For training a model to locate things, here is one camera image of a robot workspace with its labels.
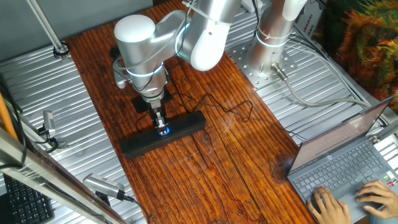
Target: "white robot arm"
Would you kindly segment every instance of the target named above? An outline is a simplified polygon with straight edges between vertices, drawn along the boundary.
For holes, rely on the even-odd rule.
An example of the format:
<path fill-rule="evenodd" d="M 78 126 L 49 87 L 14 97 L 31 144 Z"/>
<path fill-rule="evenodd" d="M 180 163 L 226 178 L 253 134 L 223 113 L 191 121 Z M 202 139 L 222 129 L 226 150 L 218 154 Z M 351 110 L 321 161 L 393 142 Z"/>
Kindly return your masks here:
<path fill-rule="evenodd" d="M 270 70 L 279 62 L 294 20 L 307 0 L 274 0 L 262 15 L 256 40 L 248 56 L 250 66 Z M 221 59 L 226 38 L 241 0 L 193 0 L 186 5 L 193 17 L 173 11 L 158 24 L 146 16 L 121 19 L 114 29 L 124 69 L 133 87 L 150 106 L 160 135 L 166 135 L 166 114 L 161 99 L 166 83 L 163 61 L 178 55 L 199 71 L 212 69 Z M 114 65 L 121 71 L 121 64 Z M 123 88 L 123 80 L 116 80 Z"/>

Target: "wooden tabletop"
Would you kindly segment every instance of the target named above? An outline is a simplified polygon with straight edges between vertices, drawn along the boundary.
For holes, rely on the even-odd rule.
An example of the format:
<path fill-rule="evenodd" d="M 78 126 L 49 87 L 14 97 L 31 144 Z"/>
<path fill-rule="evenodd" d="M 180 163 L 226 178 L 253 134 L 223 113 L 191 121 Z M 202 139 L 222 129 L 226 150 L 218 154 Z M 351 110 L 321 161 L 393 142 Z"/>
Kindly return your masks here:
<path fill-rule="evenodd" d="M 141 14 L 159 22 L 177 9 L 186 11 L 181 0 Z M 253 103 L 252 117 L 265 121 L 245 123 L 236 114 L 201 105 L 198 109 L 206 118 L 204 131 L 133 160 L 123 156 L 119 143 L 138 133 L 136 121 L 142 114 L 137 114 L 131 103 L 139 96 L 133 87 L 121 90 L 114 81 L 109 51 L 116 47 L 115 24 L 72 37 L 67 44 L 137 201 L 146 207 L 151 222 L 313 223 L 283 173 L 298 147 L 226 54 L 208 72 L 182 63 L 171 76 L 181 93 L 197 100 L 210 93 L 227 108 L 249 100 Z M 173 58 L 165 64 L 170 68 L 178 62 Z M 167 88 L 176 92 L 171 84 Z M 189 110 L 196 106 L 194 101 L 183 99 Z M 216 104 L 210 98 L 204 102 Z M 186 115 L 179 103 L 180 98 L 174 96 L 166 104 L 170 119 Z M 249 103 L 235 112 L 247 116 Z M 149 116 L 140 120 L 138 128 L 153 128 Z"/>

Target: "person's hand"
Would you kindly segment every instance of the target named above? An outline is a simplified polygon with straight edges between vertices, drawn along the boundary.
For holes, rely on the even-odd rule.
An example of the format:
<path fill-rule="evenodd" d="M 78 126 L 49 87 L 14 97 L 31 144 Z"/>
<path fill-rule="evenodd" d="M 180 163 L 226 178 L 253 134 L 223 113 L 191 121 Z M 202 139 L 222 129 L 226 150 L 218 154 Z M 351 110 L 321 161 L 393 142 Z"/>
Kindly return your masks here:
<path fill-rule="evenodd" d="M 319 224 L 351 224 L 351 214 L 349 213 L 348 205 L 340 200 L 336 201 L 326 187 L 322 186 L 316 189 L 313 194 L 321 214 L 313 207 L 311 201 L 308 201 L 307 205 Z M 323 197 L 325 204 L 323 204 L 319 194 Z"/>
<path fill-rule="evenodd" d="M 363 198 L 356 199 L 357 202 L 376 202 L 384 204 L 385 207 L 379 211 L 370 206 L 364 206 L 370 214 L 382 219 L 398 217 L 398 195 L 395 194 L 389 187 L 387 187 L 381 180 L 375 180 L 363 185 L 363 188 L 357 195 L 374 193 Z"/>

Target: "white wire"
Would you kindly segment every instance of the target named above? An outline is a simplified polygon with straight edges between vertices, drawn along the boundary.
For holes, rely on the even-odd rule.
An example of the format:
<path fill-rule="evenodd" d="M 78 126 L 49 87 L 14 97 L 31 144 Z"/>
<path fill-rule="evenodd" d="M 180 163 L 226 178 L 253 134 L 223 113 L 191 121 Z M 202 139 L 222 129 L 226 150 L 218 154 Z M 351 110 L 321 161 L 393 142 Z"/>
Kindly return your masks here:
<path fill-rule="evenodd" d="M 341 102 L 352 102 L 352 103 L 357 103 L 359 105 L 363 105 L 366 107 L 370 107 L 370 104 L 363 102 L 361 100 L 356 100 L 356 99 L 351 99 L 351 98 L 343 98 L 343 99 L 337 99 L 337 100 L 330 100 L 330 101 L 325 101 L 325 102 L 321 102 L 321 103 L 311 103 L 311 102 L 307 102 L 303 99 L 301 99 L 296 92 L 293 90 L 292 86 L 290 85 L 289 80 L 285 80 L 285 84 L 287 86 L 287 88 L 290 90 L 290 92 L 292 93 L 292 95 L 302 104 L 304 104 L 305 106 L 310 106 L 310 107 L 319 107 L 319 106 L 325 106 L 325 105 L 330 105 L 330 104 L 334 104 L 334 103 L 341 103 Z"/>
<path fill-rule="evenodd" d="M 316 55 L 318 58 L 320 58 L 323 62 L 326 62 L 328 65 L 330 65 L 330 67 L 336 72 L 336 74 L 339 76 L 340 80 L 343 82 L 344 86 L 351 92 L 351 94 L 353 96 L 355 96 L 355 94 L 351 91 L 351 88 L 348 86 L 348 84 L 346 83 L 346 81 L 343 79 L 343 77 L 340 75 L 340 72 L 337 71 L 337 69 L 326 59 L 322 58 L 320 55 L 318 55 L 315 51 L 313 51 L 311 48 L 301 45 L 300 47 L 305 47 L 309 50 L 303 50 L 303 49 L 298 49 L 296 47 L 293 46 L 289 46 L 286 45 L 286 47 L 288 48 L 293 48 L 295 50 L 299 50 L 302 52 L 308 52 L 311 54 Z M 330 104 L 334 104 L 334 103 L 341 103 L 341 102 L 352 102 L 352 103 L 356 103 L 362 106 L 365 106 L 367 108 L 371 107 L 371 105 L 367 102 L 361 101 L 361 100 L 356 100 L 356 99 L 351 99 L 351 98 L 343 98 L 343 99 L 337 99 L 337 100 L 330 100 L 330 101 L 325 101 L 325 102 L 321 102 L 321 103 L 311 103 L 311 102 L 307 102 L 303 99 L 301 99 L 296 92 L 294 91 L 294 89 L 292 88 L 292 86 L 290 85 L 290 82 L 288 80 L 286 80 L 284 82 L 287 86 L 287 88 L 290 90 L 290 92 L 292 93 L 292 95 L 296 98 L 296 100 L 298 100 L 299 102 L 301 102 L 301 104 L 305 105 L 305 106 L 309 106 L 309 107 L 319 107 L 319 106 L 325 106 L 325 105 L 330 105 Z M 385 123 L 390 124 L 391 122 L 389 121 L 389 119 L 384 115 L 380 115 L 380 117 L 384 120 Z"/>
<path fill-rule="evenodd" d="M 197 1 L 197 0 L 193 0 L 192 3 L 191 3 L 191 5 L 195 4 L 196 1 Z M 192 10 L 192 9 L 189 7 L 189 8 L 188 8 L 188 11 L 187 11 L 187 15 L 190 13 L 191 10 Z M 176 32 L 173 34 L 173 36 L 171 36 L 171 38 L 169 39 L 169 41 L 168 41 L 166 44 L 164 44 L 163 47 L 161 47 L 158 51 L 156 51 L 155 53 L 153 53 L 151 56 L 147 57 L 145 60 L 143 60 L 143 61 L 141 61 L 141 62 L 139 62 L 139 63 L 137 63 L 137 64 L 135 64 L 135 65 L 131 65 L 131 66 L 129 66 L 129 67 L 119 67 L 119 66 L 116 65 L 116 63 L 122 59 L 122 57 L 119 57 L 119 58 L 117 58 L 117 59 L 113 62 L 112 67 L 113 67 L 114 69 L 118 69 L 118 70 L 127 70 L 127 69 L 135 68 L 135 67 L 137 67 L 137 66 L 139 66 L 139 65 L 142 65 L 143 63 L 146 63 L 146 62 L 152 60 L 156 55 L 158 55 L 161 51 L 163 51 L 163 49 L 165 49 L 165 48 L 169 45 L 169 43 L 170 43 L 170 42 L 174 39 L 174 37 L 178 34 L 178 32 L 179 32 L 179 30 L 182 28 L 182 26 L 184 26 L 184 23 L 185 23 L 185 19 L 181 22 L 180 26 L 178 27 L 178 29 L 176 30 Z"/>
<path fill-rule="evenodd" d="M 335 71 L 335 73 L 337 74 L 337 76 L 339 77 L 339 79 L 341 80 L 341 82 L 343 82 L 344 86 L 348 89 L 348 91 L 349 91 L 354 97 L 356 96 L 356 94 L 355 94 L 355 93 L 352 91 L 352 89 L 348 86 L 346 80 L 341 76 L 340 72 L 339 72 L 328 60 L 324 59 L 321 55 L 319 55 L 318 53 L 316 53 L 315 51 L 313 51 L 313 49 L 311 49 L 310 47 L 307 47 L 307 46 L 305 46 L 305 45 L 300 45 L 300 47 L 305 47 L 306 49 L 310 49 L 311 51 L 309 51 L 309 50 L 298 49 L 298 48 L 295 48 L 295 47 L 293 47 L 293 46 L 288 46 L 288 45 L 287 45 L 287 47 L 293 48 L 293 49 L 295 49 L 295 50 L 300 50 L 300 51 L 302 51 L 302 52 L 308 52 L 308 53 L 314 54 L 315 56 L 317 56 L 319 59 L 322 60 L 322 63 L 323 63 L 323 62 L 326 62 L 326 63 L 330 66 L 330 68 L 332 68 L 332 69 Z"/>

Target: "finger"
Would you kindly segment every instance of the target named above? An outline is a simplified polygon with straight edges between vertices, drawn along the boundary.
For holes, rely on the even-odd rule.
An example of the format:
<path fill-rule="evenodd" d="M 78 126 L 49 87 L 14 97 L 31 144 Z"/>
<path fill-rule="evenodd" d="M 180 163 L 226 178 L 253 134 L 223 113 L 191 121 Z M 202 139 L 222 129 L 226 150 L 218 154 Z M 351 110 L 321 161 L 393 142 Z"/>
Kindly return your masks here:
<path fill-rule="evenodd" d="M 311 201 L 307 201 L 307 206 L 310 212 L 313 213 L 313 216 L 315 216 L 315 218 L 317 218 L 317 220 L 319 221 L 319 219 L 321 218 L 321 214 L 319 214 L 319 212 L 312 206 Z"/>
<path fill-rule="evenodd" d="M 318 189 L 318 191 L 320 192 L 320 194 L 323 197 L 323 200 L 325 201 L 326 208 L 333 208 L 337 206 L 340 208 L 340 206 L 337 204 L 336 199 L 326 187 L 322 186 L 321 188 Z"/>
<path fill-rule="evenodd" d="M 357 198 L 357 202 L 376 202 L 376 203 L 381 203 L 385 204 L 387 202 L 388 198 L 380 197 L 380 196 L 367 196 L 363 198 Z"/>
<path fill-rule="evenodd" d="M 315 201 L 317 202 L 318 207 L 321 210 L 321 213 L 325 213 L 326 212 L 326 208 L 325 208 L 325 205 L 322 202 L 321 197 L 319 196 L 318 191 L 314 191 L 313 196 L 315 197 Z"/>
<path fill-rule="evenodd" d="M 377 185 L 372 185 L 369 187 L 363 187 L 359 192 L 357 192 L 357 195 L 362 195 L 362 194 L 368 194 L 368 193 L 374 193 L 383 197 L 388 197 L 390 196 L 390 192 L 380 188 L 380 186 Z"/>
<path fill-rule="evenodd" d="M 370 181 L 363 185 L 364 188 L 370 186 L 376 186 L 379 187 L 380 189 L 389 190 L 389 188 L 381 180 Z"/>
<path fill-rule="evenodd" d="M 385 219 L 386 218 L 386 214 L 382 211 L 376 210 L 373 207 L 370 206 L 364 206 L 363 207 L 366 211 L 368 211 L 370 214 L 375 215 L 379 218 Z"/>
<path fill-rule="evenodd" d="M 346 217 L 351 218 L 351 214 L 349 212 L 348 205 L 341 200 L 337 200 L 337 203 L 343 208 L 343 213 Z"/>

